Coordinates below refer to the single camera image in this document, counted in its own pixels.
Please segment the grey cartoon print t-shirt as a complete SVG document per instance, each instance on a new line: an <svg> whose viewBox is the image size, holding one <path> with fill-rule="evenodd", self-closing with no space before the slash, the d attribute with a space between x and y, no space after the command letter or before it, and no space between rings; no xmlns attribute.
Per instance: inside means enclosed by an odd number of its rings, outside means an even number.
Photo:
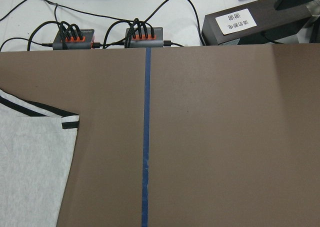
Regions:
<svg viewBox="0 0 320 227"><path fill-rule="evenodd" d="M76 113L1 91L1 226L57 225L79 123Z"/></svg>

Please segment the lower orange usb hub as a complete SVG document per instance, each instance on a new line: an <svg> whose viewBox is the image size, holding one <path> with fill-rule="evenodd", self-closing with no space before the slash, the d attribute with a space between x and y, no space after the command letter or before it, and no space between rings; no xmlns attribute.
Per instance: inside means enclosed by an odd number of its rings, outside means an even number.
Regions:
<svg viewBox="0 0 320 227"><path fill-rule="evenodd" d="M162 48L172 45L170 40L164 39L163 27L153 27L138 18L133 20L125 32L125 48Z"/></svg>

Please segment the orange usb hub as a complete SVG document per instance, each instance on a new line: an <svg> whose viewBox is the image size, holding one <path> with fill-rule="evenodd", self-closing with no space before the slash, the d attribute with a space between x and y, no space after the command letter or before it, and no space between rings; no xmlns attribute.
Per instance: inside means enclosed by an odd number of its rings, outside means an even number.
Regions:
<svg viewBox="0 0 320 227"><path fill-rule="evenodd" d="M162 48L172 45L170 40L164 39L163 27L153 27L138 18L133 20L125 32L125 48Z"/></svg>
<svg viewBox="0 0 320 227"><path fill-rule="evenodd" d="M77 24L62 21L53 41L53 50L89 50L95 40L94 29L80 29Z"/></svg>

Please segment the upper orange usb hub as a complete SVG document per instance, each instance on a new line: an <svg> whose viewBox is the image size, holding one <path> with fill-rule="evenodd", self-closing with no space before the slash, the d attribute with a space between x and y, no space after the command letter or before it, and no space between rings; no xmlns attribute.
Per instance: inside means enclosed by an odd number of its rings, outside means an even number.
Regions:
<svg viewBox="0 0 320 227"><path fill-rule="evenodd" d="M53 50L89 50L95 40L94 29L80 29L77 24L62 21L53 41Z"/></svg>

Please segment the dark box with label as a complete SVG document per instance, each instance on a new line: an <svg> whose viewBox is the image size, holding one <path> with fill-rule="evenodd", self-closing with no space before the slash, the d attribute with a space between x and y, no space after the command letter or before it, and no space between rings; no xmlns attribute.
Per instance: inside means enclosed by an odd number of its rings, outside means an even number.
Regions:
<svg viewBox="0 0 320 227"><path fill-rule="evenodd" d="M311 15L305 8L275 10L276 0L256 0L204 18L201 35L207 46L265 44L297 34Z"/></svg>

